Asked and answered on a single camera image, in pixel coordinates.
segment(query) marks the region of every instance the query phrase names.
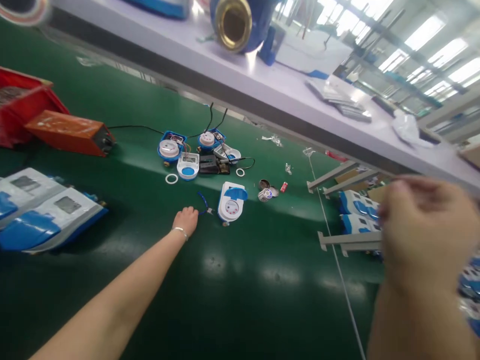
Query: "silver bracelet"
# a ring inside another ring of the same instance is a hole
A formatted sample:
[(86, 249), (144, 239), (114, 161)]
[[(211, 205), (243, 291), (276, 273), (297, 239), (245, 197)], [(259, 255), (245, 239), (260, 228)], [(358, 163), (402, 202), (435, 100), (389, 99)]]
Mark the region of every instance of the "silver bracelet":
[(189, 240), (189, 236), (187, 235), (187, 233), (185, 232), (185, 230), (183, 230), (181, 227), (172, 227), (171, 229), (172, 229), (172, 230), (181, 231), (181, 232), (183, 233), (183, 235), (185, 235), (185, 241), (188, 241), (188, 240)]

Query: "black wire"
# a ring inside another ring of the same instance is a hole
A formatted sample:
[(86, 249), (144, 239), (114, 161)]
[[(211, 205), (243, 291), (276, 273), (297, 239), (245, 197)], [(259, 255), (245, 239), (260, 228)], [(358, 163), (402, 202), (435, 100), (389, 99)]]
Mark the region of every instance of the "black wire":
[(108, 129), (121, 129), (121, 128), (145, 128), (148, 130), (152, 130), (156, 133), (164, 135), (165, 133), (159, 130), (155, 130), (154, 128), (145, 126), (145, 125), (118, 125), (118, 126), (107, 126)]
[[(202, 131), (201, 133), (197, 134), (197, 135), (187, 136), (187, 138), (195, 138), (197, 136), (202, 135), (203, 133), (206, 133), (209, 130), (210, 125), (212, 124), (212, 120), (214, 118), (214, 114), (212, 113), (213, 105), (214, 105), (214, 103), (212, 102), (211, 105), (210, 105), (210, 122), (208, 123), (208, 126), (206, 127), (206, 129), (204, 131)], [(223, 124), (223, 122), (225, 120), (225, 115), (227, 115), (228, 110), (229, 110), (228, 108), (225, 109), (225, 112), (223, 113), (223, 117), (221, 118), (220, 123), (217, 126), (214, 127), (215, 129), (218, 129), (218, 127)]]
[[(232, 166), (232, 159), (229, 158), (229, 156), (227, 155), (227, 152), (225, 151), (225, 148), (224, 148), (224, 143), (223, 142), (220, 142), (221, 144), (221, 148), (223, 150), (223, 153), (225, 154), (226, 158), (228, 159), (228, 162), (230, 163), (230, 166)], [(242, 169), (242, 170), (247, 170), (247, 169), (250, 169), (253, 165), (255, 165), (255, 159), (251, 156), (247, 156), (247, 157), (239, 157), (238, 160), (236, 160), (237, 162), (241, 161), (241, 160), (245, 160), (245, 159), (252, 159), (253, 160), (253, 163), (250, 165), (250, 166), (247, 166), (247, 167), (238, 167), (238, 169)]]
[(241, 160), (245, 160), (245, 159), (252, 159), (253, 160), (253, 163), (248, 166), (248, 167), (239, 167), (239, 169), (242, 169), (242, 170), (247, 170), (247, 169), (250, 169), (253, 165), (255, 165), (255, 159), (251, 156), (247, 156), (247, 157), (242, 157)]

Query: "orange power supply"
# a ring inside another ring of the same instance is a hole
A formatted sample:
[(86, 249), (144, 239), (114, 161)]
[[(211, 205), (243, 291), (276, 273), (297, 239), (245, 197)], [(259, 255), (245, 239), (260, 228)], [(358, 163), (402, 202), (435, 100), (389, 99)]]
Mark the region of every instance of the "orange power supply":
[(115, 138), (103, 122), (45, 110), (25, 125), (44, 143), (59, 150), (106, 157)]

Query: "red plastic crate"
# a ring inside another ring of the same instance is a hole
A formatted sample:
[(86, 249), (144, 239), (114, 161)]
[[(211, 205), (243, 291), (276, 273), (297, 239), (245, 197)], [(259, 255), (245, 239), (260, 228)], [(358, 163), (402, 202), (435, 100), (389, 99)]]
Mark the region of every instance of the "red plastic crate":
[(24, 125), (44, 110), (70, 114), (52, 91), (53, 83), (0, 67), (0, 89), (10, 86), (28, 91), (0, 107), (0, 147), (13, 148), (30, 141), (33, 136)]

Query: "solder wire spool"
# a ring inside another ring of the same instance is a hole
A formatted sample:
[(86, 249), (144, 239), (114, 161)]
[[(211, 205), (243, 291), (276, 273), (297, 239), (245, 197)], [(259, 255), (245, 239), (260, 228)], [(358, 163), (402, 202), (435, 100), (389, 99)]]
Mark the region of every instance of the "solder wire spool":
[(45, 23), (52, 13), (50, 0), (0, 0), (0, 17), (20, 26)]
[(266, 203), (268, 200), (272, 198), (272, 191), (268, 188), (264, 188), (262, 191), (258, 193), (258, 199), (262, 203)]

